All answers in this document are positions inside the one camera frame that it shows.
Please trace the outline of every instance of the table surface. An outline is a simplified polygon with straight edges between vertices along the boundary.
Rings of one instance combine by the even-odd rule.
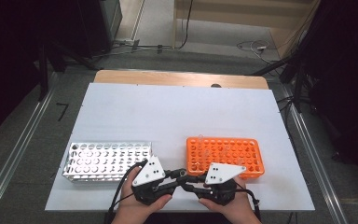
[[[127,74],[130,84],[89,85],[68,147],[71,142],[147,140],[152,142],[153,153],[160,158],[164,169],[177,169],[186,167],[186,138],[189,136],[254,138],[260,146],[266,172],[257,179],[248,179],[247,183],[248,189],[261,200],[261,209],[314,210],[270,90],[205,88],[210,82],[203,83],[204,87],[186,86],[188,77],[192,80],[189,83],[194,83],[217,76],[212,82],[222,86],[226,86],[226,77],[231,78],[187,73],[101,71],[95,82],[106,80],[108,74],[112,76],[110,80],[122,81]],[[137,77],[144,75],[155,78],[158,86],[139,84]],[[160,84],[169,77],[172,77],[172,86]],[[263,79],[237,78],[247,82],[245,86],[251,86],[251,81],[244,80],[258,82]],[[58,174],[62,173],[68,147]],[[46,210],[106,211],[116,188],[117,183],[72,183],[57,175]],[[198,204],[194,194],[178,188],[162,211],[207,210]]]

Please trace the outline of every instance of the gray floor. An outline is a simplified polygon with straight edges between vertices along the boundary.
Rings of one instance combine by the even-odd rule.
[[[138,37],[141,41],[150,41],[146,35],[142,37],[142,31],[138,33]],[[221,54],[218,53],[220,51],[204,51],[203,45],[200,45],[198,52],[194,51],[196,50],[166,50],[157,54],[155,50],[146,50],[133,54],[107,55],[95,60],[95,63],[105,69],[145,69],[231,75],[251,74],[266,64],[255,57],[252,52],[246,52],[246,55],[243,55],[241,50],[241,55],[231,53],[234,52],[234,48],[225,48],[223,50],[225,53]],[[269,59],[276,60],[276,56],[272,54]],[[265,78],[268,79],[268,85],[273,90],[275,97],[282,99],[284,97],[282,84],[277,81],[277,77],[272,75],[267,74]],[[94,71],[87,70],[84,66],[75,63],[70,63],[64,74],[59,74],[60,80],[47,110],[0,201],[0,223],[103,222],[103,213],[48,213],[44,211],[53,176],[56,175],[55,172],[57,172],[62,153],[75,124],[87,86],[92,82],[94,76]],[[38,91],[39,89],[36,87],[26,96],[0,128],[0,170],[34,112]],[[69,104],[61,121],[58,119],[62,114],[62,107],[56,105],[57,103]],[[312,115],[309,112],[307,105],[303,105],[303,110],[310,134],[341,201],[345,215],[349,223],[358,223],[358,167],[331,160],[335,150],[331,146],[322,121],[317,115]],[[316,208],[313,212],[297,213],[298,223],[334,223],[298,130],[290,116],[288,124],[298,151],[299,163],[303,175],[309,183],[308,188]],[[286,223],[289,213],[263,212],[262,218],[263,223]],[[191,223],[191,218],[184,214],[171,214],[171,220],[174,220],[173,223]]]

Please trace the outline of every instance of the metal rail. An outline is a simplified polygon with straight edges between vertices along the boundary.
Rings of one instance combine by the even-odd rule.
[[[10,153],[9,157],[5,165],[3,166],[0,172],[0,200],[5,193],[5,190],[10,182],[11,177],[14,175],[17,166],[19,165],[22,155],[25,152],[25,149],[28,147],[28,144],[34,135],[34,131],[36,130],[39,121],[43,117],[46,108],[48,107],[48,103],[53,95],[57,83],[59,82],[59,77],[57,73],[53,73],[51,75],[49,85],[50,89],[42,102],[39,102],[34,109],[34,112],[30,119],[28,120],[24,130],[21,133],[19,140],[17,141],[16,145],[13,147],[12,152]]]
[[[285,96],[292,95],[290,88],[287,86],[283,86],[283,91]],[[336,224],[346,224],[349,223],[344,211],[342,210],[339,199],[336,195],[336,191],[330,181],[328,173],[324,169],[324,165],[319,158],[318,151],[316,150],[315,145],[313,144],[312,138],[310,136],[310,132],[307,129],[305,121],[303,119],[302,114],[298,114],[295,108],[291,107],[291,114],[297,126],[298,132],[300,134],[301,140],[304,144],[304,148],[306,149],[307,155],[310,159],[310,164],[312,166],[313,172],[316,175],[316,179],[318,180],[319,187],[322,190],[324,195],[324,200],[327,204],[327,207],[330,211],[331,217]]]

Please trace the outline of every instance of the hand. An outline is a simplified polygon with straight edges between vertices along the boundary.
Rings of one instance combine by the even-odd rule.
[[[234,177],[235,182],[245,188],[245,181],[238,176]],[[212,202],[211,200],[201,198],[199,200],[205,207],[213,212],[223,214],[233,224],[255,224],[260,221],[255,216],[252,207],[248,200],[248,194],[246,192],[235,193],[233,201],[223,206]]]
[[[135,167],[127,176],[127,180],[123,184],[121,190],[121,198],[132,194],[132,181],[136,174],[140,171],[139,167]],[[150,205],[142,204],[136,201],[135,197],[131,195],[124,199],[118,205],[117,213],[112,224],[141,224],[146,221],[150,214],[157,212],[163,208],[164,205],[172,198],[170,194],[164,195]]]

